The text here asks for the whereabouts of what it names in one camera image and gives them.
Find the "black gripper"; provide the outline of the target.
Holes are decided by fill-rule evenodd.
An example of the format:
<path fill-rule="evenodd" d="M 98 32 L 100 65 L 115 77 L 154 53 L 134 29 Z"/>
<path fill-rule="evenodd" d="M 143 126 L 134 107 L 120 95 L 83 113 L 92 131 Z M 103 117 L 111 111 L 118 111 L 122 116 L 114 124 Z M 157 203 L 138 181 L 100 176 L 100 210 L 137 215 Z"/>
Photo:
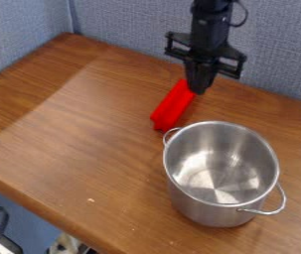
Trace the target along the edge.
<path fill-rule="evenodd" d="M 241 76 L 246 55 L 229 44 L 228 34 L 242 23 L 230 21 L 230 11 L 193 12 L 191 31 L 166 34 L 165 54 L 185 63 L 189 88 L 195 94 L 206 92 L 218 72 L 233 78 Z"/>

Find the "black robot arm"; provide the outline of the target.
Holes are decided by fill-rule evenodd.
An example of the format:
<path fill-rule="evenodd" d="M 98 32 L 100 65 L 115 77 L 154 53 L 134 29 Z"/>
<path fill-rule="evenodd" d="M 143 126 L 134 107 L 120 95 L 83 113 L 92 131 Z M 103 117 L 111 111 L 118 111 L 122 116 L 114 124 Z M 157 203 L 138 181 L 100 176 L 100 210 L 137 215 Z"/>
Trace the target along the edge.
<path fill-rule="evenodd" d="M 190 32 L 166 34 L 165 54 L 183 62 L 189 89 L 203 94 L 220 73 L 240 79 L 246 55 L 228 34 L 245 24 L 248 10 L 240 0 L 194 0 L 191 15 Z"/>

